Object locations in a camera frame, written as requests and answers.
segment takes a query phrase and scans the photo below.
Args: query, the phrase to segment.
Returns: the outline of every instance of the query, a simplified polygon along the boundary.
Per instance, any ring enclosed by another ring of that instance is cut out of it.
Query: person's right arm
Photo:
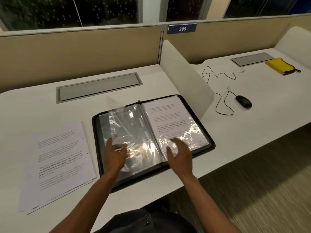
[[[220,211],[199,180],[192,174],[192,154],[188,146],[177,138],[171,141],[176,143],[178,154],[173,157],[171,149],[167,147],[169,166],[183,182],[204,229],[208,233],[240,233],[241,231]]]

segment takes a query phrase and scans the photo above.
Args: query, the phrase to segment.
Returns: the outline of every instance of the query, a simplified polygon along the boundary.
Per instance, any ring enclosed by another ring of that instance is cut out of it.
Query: desk
[[[308,89],[311,83],[311,71],[273,49],[268,49],[267,53],[274,57],[283,57],[285,61],[301,69],[301,74],[289,75],[284,79],[284,76],[258,64],[245,67],[243,80],[240,80],[242,76],[237,74],[236,81],[228,81],[233,92],[251,100],[253,108],[250,110],[240,108],[231,97],[227,102],[232,106],[235,115],[222,116],[215,112],[218,101],[217,97],[215,98],[211,108],[202,118],[202,123],[215,140],[216,148],[193,160],[193,172],[197,177],[310,122],[311,108],[307,106],[307,102],[311,96],[311,91]],[[206,64],[209,64],[216,73],[224,70],[231,73],[239,68],[229,61],[229,58],[232,56],[207,60],[194,67],[200,74]],[[139,74],[143,82],[142,86],[61,104],[55,102],[56,87],[132,72]],[[274,79],[262,80],[262,75],[265,79],[270,77]],[[215,92],[219,93],[219,89],[225,93],[225,89],[216,81],[214,82],[212,76],[210,84]],[[110,96],[127,105],[138,99],[148,100],[177,93],[177,89],[161,67],[153,65],[0,94],[0,231],[49,232],[68,215],[91,186],[91,184],[86,185],[30,215],[17,213],[21,175],[26,160],[20,143],[26,142],[30,133],[49,130],[73,120],[82,121],[98,178],[91,118],[99,112],[112,109],[108,107],[106,97]],[[111,194],[100,211],[92,232],[102,227],[115,214],[140,208],[181,186],[181,181],[169,169]]]

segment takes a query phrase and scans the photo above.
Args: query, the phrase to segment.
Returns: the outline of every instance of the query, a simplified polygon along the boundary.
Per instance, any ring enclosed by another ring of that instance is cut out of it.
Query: floor
[[[199,180],[242,232],[311,232],[311,123]],[[204,232],[184,188],[169,200]]]

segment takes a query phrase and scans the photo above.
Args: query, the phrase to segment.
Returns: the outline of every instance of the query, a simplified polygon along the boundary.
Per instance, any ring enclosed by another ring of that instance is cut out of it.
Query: desk number label
[[[169,25],[167,34],[175,33],[192,33],[195,32],[196,23],[182,24],[182,25]]]

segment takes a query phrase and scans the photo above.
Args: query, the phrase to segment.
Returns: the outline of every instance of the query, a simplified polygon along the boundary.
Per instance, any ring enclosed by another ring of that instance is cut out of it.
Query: clothing
[[[95,233],[196,233],[195,228],[174,212],[149,213],[137,209],[115,215]]]

